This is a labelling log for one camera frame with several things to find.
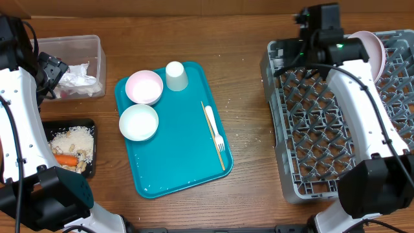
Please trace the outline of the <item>small white tissue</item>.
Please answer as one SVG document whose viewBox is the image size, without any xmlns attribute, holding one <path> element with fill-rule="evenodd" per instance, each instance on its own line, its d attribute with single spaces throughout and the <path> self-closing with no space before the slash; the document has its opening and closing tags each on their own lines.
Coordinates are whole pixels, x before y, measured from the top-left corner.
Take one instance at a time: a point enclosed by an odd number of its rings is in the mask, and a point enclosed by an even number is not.
<svg viewBox="0 0 414 233">
<path fill-rule="evenodd" d="M 92 98 L 104 94 L 103 85 L 91 79 L 62 79 L 54 89 L 57 98 Z"/>
</svg>

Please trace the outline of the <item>large white tissue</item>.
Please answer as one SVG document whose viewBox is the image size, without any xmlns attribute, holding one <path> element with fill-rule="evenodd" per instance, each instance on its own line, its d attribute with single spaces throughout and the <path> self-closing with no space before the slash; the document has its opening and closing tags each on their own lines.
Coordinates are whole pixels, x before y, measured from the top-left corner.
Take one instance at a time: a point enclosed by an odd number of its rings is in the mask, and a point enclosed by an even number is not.
<svg viewBox="0 0 414 233">
<path fill-rule="evenodd" d="M 70 65 L 69 70 L 61 78 L 60 84 L 68 87 L 79 87 L 95 84 L 96 77 L 89 76 L 87 74 L 88 67 L 89 63 Z"/>
</svg>

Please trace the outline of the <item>rice and peanut pile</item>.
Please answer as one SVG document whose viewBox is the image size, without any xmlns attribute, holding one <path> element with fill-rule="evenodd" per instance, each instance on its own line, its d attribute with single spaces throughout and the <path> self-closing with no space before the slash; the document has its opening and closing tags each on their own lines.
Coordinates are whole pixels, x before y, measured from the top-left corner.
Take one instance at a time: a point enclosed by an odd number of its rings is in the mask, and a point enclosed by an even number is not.
<svg viewBox="0 0 414 233">
<path fill-rule="evenodd" d="M 76 166 L 60 165 L 72 172 L 87 174 L 87 169 L 93 163 L 94 136 L 93 127 L 73 126 L 61 132 L 53 133 L 49 147 L 54 154 L 72 155 L 78 158 Z"/>
</svg>

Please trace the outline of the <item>white round plate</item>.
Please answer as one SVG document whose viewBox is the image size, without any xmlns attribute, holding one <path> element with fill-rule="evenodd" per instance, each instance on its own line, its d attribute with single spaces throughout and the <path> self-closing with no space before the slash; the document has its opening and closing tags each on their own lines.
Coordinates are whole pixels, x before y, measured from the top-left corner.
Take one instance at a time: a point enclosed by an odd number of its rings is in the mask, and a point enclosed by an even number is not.
<svg viewBox="0 0 414 233">
<path fill-rule="evenodd" d="M 358 31 L 348 36 L 348 38 L 358 38 L 363 43 L 369 55 L 373 81 L 376 83 L 380 79 L 386 64 L 386 52 L 381 40 L 369 31 Z"/>
</svg>

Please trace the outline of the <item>orange carrot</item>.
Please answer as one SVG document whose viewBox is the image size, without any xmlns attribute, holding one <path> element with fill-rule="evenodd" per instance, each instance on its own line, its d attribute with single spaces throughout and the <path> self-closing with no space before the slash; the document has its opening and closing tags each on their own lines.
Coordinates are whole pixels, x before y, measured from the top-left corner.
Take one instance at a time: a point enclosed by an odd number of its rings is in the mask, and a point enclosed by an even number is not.
<svg viewBox="0 0 414 233">
<path fill-rule="evenodd" d="M 76 166 L 78 158 L 72 155 L 54 154 L 55 159 L 60 165 Z"/>
</svg>

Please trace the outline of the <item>pink bowl with peanuts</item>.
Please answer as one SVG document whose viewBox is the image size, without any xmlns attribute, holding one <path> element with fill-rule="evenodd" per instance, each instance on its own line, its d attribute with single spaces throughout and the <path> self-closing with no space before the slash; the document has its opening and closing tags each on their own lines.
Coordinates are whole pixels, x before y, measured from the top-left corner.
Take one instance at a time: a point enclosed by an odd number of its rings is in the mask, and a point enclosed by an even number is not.
<svg viewBox="0 0 414 233">
<path fill-rule="evenodd" d="M 160 100 L 163 88 L 163 81 L 157 73 L 142 70 L 127 79 L 125 93 L 136 104 L 154 105 Z"/>
</svg>

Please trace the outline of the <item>white bowl with rice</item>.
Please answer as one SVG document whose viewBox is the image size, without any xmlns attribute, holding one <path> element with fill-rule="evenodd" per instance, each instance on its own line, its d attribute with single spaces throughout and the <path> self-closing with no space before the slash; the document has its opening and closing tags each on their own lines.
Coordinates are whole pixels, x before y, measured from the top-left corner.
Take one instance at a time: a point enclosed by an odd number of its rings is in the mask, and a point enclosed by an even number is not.
<svg viewBox="0 0 414 233">
<path fill-rule="evenodd" d="M 150 106 L 136 104 L 128 107 L 119 120 L 121 134 L 132 141 L 150 139 L 158 129 L 158 114 Z"/>
</svg>

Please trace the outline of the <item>wooden chopstick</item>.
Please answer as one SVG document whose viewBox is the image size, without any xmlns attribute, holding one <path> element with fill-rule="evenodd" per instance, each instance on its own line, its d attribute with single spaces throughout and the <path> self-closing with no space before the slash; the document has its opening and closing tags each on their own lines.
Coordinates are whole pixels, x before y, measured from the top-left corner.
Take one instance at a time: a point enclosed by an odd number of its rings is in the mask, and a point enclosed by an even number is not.
<svg viewBox="0 0 414 233">
<path fill-rule="evenodd" d="M 206 118 L 206 122 L 207 122 L 207 124 L 208 124 L 209 130 L 210 130 L 210 133 L 211 133 L 211 136 L 212 136 L 212 140 L 213 140 L 213 143 L 214 143 L 214 146 L 215 146 L 215 149 L 216 149 L 216 152 L 217 152 L 217 155 L 218 155 L 219 161 L 220 161 L 220 163 L 221 163 L 221 167 L 222 167 L 223 171 L 225 171 L 225 167 L 224 167 L 224 163 L 223 163 L 223 160 L 222 160 L 222 157 L 221 157 L 221 153 L 220 153 L 219 148 L 218 148 L 218 146 L 217 146 L 217 144 L 216 144 L 216 141 L 215 141 L 215 136 L 214 136 L 214 133 L 213 133 L 213 130 L 212 130 L 211 124 L 210 124 L 210 120 L 209 120 L 209 118 L 208 118 L 207 112 L 206 112 L 206 110 L 205 110 L 205 106 L 204 106 L 204 104 L 203 104 L 203 102 L 202 102 L 202 101 L 201 101 L 201 105 L 202 105 L 202 110 L 203 110 L 203 112 L 204 112 L 204 116 L 205 116 L 205 118 Z"/>
</svg>

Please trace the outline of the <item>white plastic fork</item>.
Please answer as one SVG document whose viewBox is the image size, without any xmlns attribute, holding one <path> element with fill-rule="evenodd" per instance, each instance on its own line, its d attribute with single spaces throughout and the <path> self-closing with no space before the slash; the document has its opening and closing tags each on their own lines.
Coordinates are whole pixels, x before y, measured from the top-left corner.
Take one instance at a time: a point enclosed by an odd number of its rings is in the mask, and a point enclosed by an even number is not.
<svg viewBox="0 0 414 233">
<path fill-rule="evenodd" d="M 220 151 L 224 151 L 225 150 L 224 139 L 219 134 L 219 131 L 218 131 L 218 128 L 217 128 L 217 124 L 216 124 L 216 121 L 215 121 L 215 116 L 214 116 L 212 107 L 210 105 L 207 105 L 205 107 L 205 110 L 206 110 L 208 119 L 210 121 L 210 125 L 211 125 L 211 127 L 213 129 L 213 133 L 214 133 L 214 136 L 215 136 L 216 145 L 217 145 L 217 147 L 219 148 Z"/>
</svg>

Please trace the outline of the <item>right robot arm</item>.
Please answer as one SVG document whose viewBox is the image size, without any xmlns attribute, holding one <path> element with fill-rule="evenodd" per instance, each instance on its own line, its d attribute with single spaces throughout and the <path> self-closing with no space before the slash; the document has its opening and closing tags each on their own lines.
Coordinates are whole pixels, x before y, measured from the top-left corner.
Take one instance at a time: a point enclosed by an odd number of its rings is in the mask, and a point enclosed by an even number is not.
<svg viewBox="0 0 414 233">
<path fill-rule="evenodd" d="M 413 200 L 413 155 L 397 133 L 373 80 L 370 53 L 359 38 L 346 38 L 336 3 L 309 6 L 296 16 L 297 39 L 283 45 L 281 76 L 313 69 L 327 82 L 351 132 L 357 165 L 340 178 L 338 199 L 298 225 L 300 232 L 362 232 L 379 216 Z"/>
</svg>

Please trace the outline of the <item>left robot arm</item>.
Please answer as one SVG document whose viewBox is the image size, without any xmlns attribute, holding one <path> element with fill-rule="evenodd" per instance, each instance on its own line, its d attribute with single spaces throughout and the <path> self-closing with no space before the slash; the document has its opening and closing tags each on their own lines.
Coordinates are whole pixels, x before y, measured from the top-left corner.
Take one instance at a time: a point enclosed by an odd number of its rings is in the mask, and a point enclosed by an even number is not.
<svg viewBox="0 0 414 233">
<path fill-rule="evenodd" d="M 34 231 L 133 232 L 125 217 L 94 201 L 85 177 L 62 168 L 48 145 L 39 105 L 55 98 L 67 70 L 39 51 L 29 23 L 1 16 L 1 211 Z"/>
</svg>

